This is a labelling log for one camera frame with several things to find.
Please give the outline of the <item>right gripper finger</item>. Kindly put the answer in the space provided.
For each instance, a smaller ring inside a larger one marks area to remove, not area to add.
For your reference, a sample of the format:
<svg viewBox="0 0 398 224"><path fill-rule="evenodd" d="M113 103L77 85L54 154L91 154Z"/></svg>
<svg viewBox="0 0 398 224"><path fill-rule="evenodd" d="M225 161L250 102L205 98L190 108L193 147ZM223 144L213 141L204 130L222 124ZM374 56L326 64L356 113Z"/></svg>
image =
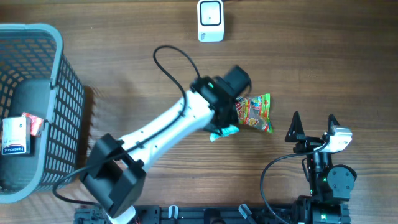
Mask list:
<svg viewBox="0 0 398 224"><path fill-rule="evenodd" d="M328 116L328 134L334 134L333 126L339 126L339 122L335 118L334 114Z"/></svg>
<svg viewBox="0 0 398 224"><path fill-rule="evenodd" d="M303 130L302 122L299 112L293 114L290 128L285 136L285 142L301 142L305 140L305 132Z"/></svg>

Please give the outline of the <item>teal wet wipes pack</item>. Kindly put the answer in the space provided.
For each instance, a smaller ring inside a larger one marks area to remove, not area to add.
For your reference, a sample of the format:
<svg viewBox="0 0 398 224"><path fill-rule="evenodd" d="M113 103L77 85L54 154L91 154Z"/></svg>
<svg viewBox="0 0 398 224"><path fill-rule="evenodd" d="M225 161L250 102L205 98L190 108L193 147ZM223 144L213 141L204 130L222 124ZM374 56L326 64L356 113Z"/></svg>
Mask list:
<svg viewBox="0 0 398 224"><path fill-rule="evenodd" d="M221 128L219 130L213 131L210 134L210 141L214 142L219 138L227 137L232 134L236 134L239 132L239 128L237 126L229 125L226 128Z"/></svg>

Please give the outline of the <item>colourful gummy candy bag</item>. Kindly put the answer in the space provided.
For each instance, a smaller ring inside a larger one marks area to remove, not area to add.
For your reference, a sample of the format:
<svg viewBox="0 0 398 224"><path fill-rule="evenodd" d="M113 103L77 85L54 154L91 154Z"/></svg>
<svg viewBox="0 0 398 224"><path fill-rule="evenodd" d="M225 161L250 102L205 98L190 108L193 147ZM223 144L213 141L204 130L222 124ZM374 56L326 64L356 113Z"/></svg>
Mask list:
<svg viewBox="0 0 398 224"><path fill-rule="evenodd" d="M235 105L239 124L273 133L269 119L271 107L271 95L269 93L254 97L239 96L236 100Z"/></svg>

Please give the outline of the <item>red tissue pack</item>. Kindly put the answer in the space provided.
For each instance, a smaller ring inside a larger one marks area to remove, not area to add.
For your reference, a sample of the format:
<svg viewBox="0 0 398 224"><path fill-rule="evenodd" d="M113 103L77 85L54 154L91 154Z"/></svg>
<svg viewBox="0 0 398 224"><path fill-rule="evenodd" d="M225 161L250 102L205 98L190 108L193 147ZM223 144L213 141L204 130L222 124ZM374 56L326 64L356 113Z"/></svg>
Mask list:
<svg viewBox="0 0 398 224"><path fill-rule="evenodd" d="M44 120L38 116L23 112L22 114L26 118L30 119L30 135L39 137L41 135L41 132L43 130L42 126L44 123Z"/></svg>

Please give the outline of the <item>white blue plaster box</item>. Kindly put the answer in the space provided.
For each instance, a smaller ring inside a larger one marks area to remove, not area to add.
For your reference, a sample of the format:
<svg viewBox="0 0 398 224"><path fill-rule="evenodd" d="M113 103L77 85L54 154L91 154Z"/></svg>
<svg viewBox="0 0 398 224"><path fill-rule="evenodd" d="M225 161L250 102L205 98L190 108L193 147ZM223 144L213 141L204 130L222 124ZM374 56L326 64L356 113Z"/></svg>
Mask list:
<svg viewBox="0 0 398 224"><path fill-rule="evenodd" d="M25 116L5 118L2 121L3 156L30 154L30 119Z"/></svg>

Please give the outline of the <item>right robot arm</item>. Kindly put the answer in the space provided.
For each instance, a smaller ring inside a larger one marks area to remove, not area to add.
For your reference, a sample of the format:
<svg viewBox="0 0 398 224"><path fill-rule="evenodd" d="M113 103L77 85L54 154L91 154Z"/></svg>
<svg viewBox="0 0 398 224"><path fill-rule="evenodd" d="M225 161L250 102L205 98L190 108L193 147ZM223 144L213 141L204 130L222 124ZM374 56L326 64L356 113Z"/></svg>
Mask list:
<svg viewBox="0 0 398 224"><path fill-rule="evenodd" d="M357 179L349 166L332 162L332 155L344 150L352 141L350 128L328 117L328 131L322 137L306 136L299 113L292 117L286 142L295 143L294 154L305 154L302 163L310 186L309 196L299 196L292 206L291 223L350 224L347 202Z"/></svg>

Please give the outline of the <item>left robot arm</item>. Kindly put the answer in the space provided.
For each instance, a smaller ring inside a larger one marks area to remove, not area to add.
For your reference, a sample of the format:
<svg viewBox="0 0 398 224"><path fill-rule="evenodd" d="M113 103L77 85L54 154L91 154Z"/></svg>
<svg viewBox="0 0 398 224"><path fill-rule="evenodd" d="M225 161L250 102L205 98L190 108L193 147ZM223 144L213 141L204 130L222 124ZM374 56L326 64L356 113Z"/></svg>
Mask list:
<svg viewBox="0 0 398 224"><path fill-rule="evenodd" d="M119 139L105 134L94 145L80 181L110 223L130 223L149 169L170 148L203 129L217 136L238 123L238 96L251 86L249 75L234 66L223 77L199 77L170 109Z"/></svg>

